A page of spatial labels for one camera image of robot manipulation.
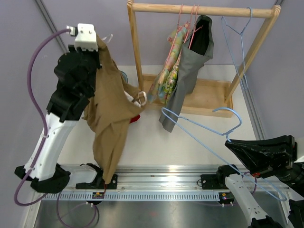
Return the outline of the grey skirt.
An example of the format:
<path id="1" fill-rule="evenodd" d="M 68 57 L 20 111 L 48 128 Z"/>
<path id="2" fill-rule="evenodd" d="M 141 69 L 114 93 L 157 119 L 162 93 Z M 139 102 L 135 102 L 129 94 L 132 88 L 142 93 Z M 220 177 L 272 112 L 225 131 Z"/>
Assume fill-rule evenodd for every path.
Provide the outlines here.
<path id="1" fill-rule="evenodd" d="M 191 48 L 188 49 L 188 45 L 192 31 L 190 37 L 182 45 L 177 84 L 165 106 L 169 112 L 161 114 L 159 118 L 159 122 L 168 132 L 172 132 L 178 120 L 185 96 L 193 92 L 199 70 L 213 58 L 212 19 L 209 16 L 200 15 L 196 28 L 200 26 L 202 28 L 195 32 Z"/>

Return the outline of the red skirt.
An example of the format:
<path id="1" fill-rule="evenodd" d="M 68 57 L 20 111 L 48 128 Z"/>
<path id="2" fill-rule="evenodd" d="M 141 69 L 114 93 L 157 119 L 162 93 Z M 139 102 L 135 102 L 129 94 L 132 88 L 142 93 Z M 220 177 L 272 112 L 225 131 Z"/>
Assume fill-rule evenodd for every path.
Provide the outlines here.
<path id="1" fill-rule="evenodd" d="M 129 123 L 132 124 L 132 123 L 134 123 L 134 122 L 137 122 L 137 121 L 140 119 L 140 117 L 141 117 L 141 116 L 140 116 L 139 114 L 136 115 L 135 117 L 133 117 L 133 118 L 130 119 L 130 122 L 129 122 Z"/>

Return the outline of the pink wire hanger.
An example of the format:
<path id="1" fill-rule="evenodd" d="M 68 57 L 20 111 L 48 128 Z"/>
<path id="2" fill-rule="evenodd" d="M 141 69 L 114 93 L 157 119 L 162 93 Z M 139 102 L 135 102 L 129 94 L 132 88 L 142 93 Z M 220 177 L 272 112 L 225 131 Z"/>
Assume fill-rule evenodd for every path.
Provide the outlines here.
<path id="1" fill-rule="evenodd" d="M 171 48 L 168 54 L 168 57 L 166 59 L 166 62 L 164 64 L 163 70 L 161 72 L 160 78 L 158 83 L 162 84 L 164 80 L 167 78 L 169 73 L 171 72 L 174 64 L 177 62 L 178 56 L 181 51 L 181 45 L 183 40 L 186 37 L 186 33 L 188 30 L 188 22 L 184 23 L 183 25 L 180 25 L 180 17 L 181 17 L 181 11 L 184 5 L 181 5 L 180 12 L 179 12 L 179 18 L 177 23 L 177 28 L 175 30 L 175 36 L 168 37 L 168 40 L 171 42 Z"/>
<path id="2" fill-rule="evenodd" d="M 197 30 L 199 30 L 199 29 L 202 28 L 202 26 L 200 26 L 199 28 L 196 28 L 196 26 L 197 26 L 197 17 L 198 17 L 199 7 L 200 7 L 200 5 L 198 5 L 198 6 L 196 7 L 196 11 L 195 11 L 195 21 L 194 21 L 194 25 L 193 25 L 192 34 L 191 34 L 191 37 L 190 37 L 190 42 L 189 42 L 189 45 L 188 45 L 188 49 L 191 48 L 191 45 L 192 45 L 192 42 L 193 42 L 193 39 L 194 39 L 195 32 L 196 32 Z"/>
<path id="3" fill-rule="evenodd" d="M 179 11 L 177 31 L 176 31 L 176 35 L 175 35 L 175 46 L 179 49 L 181 49 L 182 44 L 186 42 L 186 40 L 190 34 L 195 5 L 192 6 L 191 13 L 190 13 L 190 19 L 188 21 L 186 21 L 183 25 L 180 25 L 180 17 L 181 17 L 181 12 L 183 10 L 183 7 L 184 7 L 184 5 L 182 4 L 180 7 L 180 11 Z"/>

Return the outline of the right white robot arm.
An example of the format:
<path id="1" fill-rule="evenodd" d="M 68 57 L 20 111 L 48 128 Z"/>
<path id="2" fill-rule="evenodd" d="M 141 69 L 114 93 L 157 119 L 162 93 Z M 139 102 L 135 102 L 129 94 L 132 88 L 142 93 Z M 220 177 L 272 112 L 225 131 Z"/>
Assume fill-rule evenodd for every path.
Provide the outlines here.
<path id="1" fill-rule="evenodd" d="M 202 174 L 204 190 L 223 190 L 219 204 L 240 206 L 248 227 L 279 228 L 257 203 L 253 194 L 261 188 L 257 180 L 277 177 L 299 195 L 304 194 L 304 139 L 283 135 L 259 141 L 227 140 L 225 146 L 235 154 L 247 169 L 241 172 L 236 165 L 219 166 L 215 174 Z"/>

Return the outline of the wooden clothes rack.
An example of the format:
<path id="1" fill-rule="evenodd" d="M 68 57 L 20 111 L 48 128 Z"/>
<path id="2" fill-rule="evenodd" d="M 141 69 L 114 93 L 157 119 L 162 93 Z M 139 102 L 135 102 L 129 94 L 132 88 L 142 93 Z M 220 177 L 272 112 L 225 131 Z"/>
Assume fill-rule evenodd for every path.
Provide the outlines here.
<path id="1" fill-rule="evenodd" d="M 145 89 L 148 105 L 170 109 L 173 114 L 198 114 L 230 118 L 233 112 L 232 96 L 237 86 L 246 85 L 245 72 L 254 60 L 269 31 L 276 22 L 281 8 L 271 9 L 206 7 L 127 2 L 135 65 L 139 87 Z M 140 59 L 137 12 L 189 14 L 190 20 L 178 23 L 168 40 L 169 54 L 156 75 L 144 74 Z M 264 23 L 254 39 L 242 64 L 236 67 L 233 81 L 199 79 L 206 62 L 213 58 L 214 39 L 212 16 L 220 16 L 223 27 L 226 17 L 263 18 Z"/>

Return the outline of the pastel floral skirt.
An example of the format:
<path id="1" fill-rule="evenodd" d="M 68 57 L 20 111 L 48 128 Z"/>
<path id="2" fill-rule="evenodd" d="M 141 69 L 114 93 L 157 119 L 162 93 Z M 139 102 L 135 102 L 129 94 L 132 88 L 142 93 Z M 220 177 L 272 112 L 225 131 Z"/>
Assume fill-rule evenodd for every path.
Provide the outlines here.
<path id="1" fill-rule="evenodd" d="M 149 103 L 159 100 L 162 104 L 167 104 L 176 87 L 178 80 L 179 63 L 181 58 L 181 48 L 189 34 L 190 23 L 178 26 L 169 36 L 168 41 L 171 48 L 161 72 L 152 83 L 147 98 Z"/>

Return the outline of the teal plastic basin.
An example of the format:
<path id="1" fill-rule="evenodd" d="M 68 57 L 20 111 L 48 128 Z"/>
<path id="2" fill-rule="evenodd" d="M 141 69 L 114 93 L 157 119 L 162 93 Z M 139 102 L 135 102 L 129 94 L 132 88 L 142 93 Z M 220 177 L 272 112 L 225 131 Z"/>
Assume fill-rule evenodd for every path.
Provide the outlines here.
<path id="1" fill-rule="evenodd" d="M 121 70 L 120 70 L 120 73 L 121 73 L 121 76 L 122 76 L 122 80 L 125 83 L 128 83 L 128 76 L 127 76 L 127 74 L 124 71 L 121 71 Z"/>

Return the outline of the tan skirt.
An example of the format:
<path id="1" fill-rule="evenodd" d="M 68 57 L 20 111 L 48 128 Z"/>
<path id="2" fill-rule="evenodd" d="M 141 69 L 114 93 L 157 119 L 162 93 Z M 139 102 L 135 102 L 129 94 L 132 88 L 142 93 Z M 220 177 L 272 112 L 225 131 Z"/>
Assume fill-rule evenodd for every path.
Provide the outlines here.
<path id="1" fill-rule="evenodd" d="M 95 133 L 94 159 L 103 170 L 105 184 L 111 182 L 121 158 L 130 120 L 145 107 L 128 100 L 143 96 L 139 88 L 128 84 L 112 59 L 107 45 L 97 37 L 102 68 L 96 72 L 95 95 L 84 110 L 83 119 Z"/>

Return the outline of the lemon print skirt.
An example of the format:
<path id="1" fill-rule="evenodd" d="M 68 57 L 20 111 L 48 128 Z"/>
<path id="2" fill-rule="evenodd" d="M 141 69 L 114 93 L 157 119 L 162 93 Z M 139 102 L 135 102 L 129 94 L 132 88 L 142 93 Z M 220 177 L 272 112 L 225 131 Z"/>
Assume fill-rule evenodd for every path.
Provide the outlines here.
<path id="1" fill-rule="evenodd" d="M 164 85 L 164 93 L 165 93 L 165 104 L 168 103 L 178 80 L 178 71 L 179 71 L 179 64 L 176 63 L 173 66 L 172 71 L 169 73 L 169 76 L 167 77 L 166 83 Z"/>

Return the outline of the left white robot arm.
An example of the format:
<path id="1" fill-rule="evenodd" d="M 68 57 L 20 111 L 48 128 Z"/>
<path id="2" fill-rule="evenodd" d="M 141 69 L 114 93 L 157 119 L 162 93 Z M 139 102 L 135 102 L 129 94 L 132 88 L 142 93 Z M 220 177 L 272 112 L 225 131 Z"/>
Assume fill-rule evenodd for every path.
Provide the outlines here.
<path id="1" fill-rule="evenodd" d="M 107 178 L 105 168 L 88 163 L 69 169 L 57 162 L 83 112 L 95 116 L 95 125 L 111 122 L 117 94 L 110 91 L 102 76 L 114 68 L 107 46 L 89 50 L 70 45 L 59 58 L 54 69 L 57 88 L 42 116 L 42 136 L 29 161 L 15 169 L 15 174 L 23 182 L 30 182 L 36 192 L 59 193 L 67 186 L 80 190 L 117 188 L 117 175 Z"/>

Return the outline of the aluminium rail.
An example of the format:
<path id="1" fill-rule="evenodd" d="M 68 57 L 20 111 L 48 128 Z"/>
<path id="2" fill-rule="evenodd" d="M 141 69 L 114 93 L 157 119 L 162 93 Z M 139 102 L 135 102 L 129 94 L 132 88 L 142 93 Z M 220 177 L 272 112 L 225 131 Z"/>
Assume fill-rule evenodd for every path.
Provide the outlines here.
<path id="1" fill-rule="evenodd" d="M 217 201 L 227 203 L 234 193 L 218 182 L 214 166 L 125 167 L 109 184 L 103 171 L 88 163 L 60 166 L 46 189 L 34 192 L 34 200 L 87 201 Z"/>

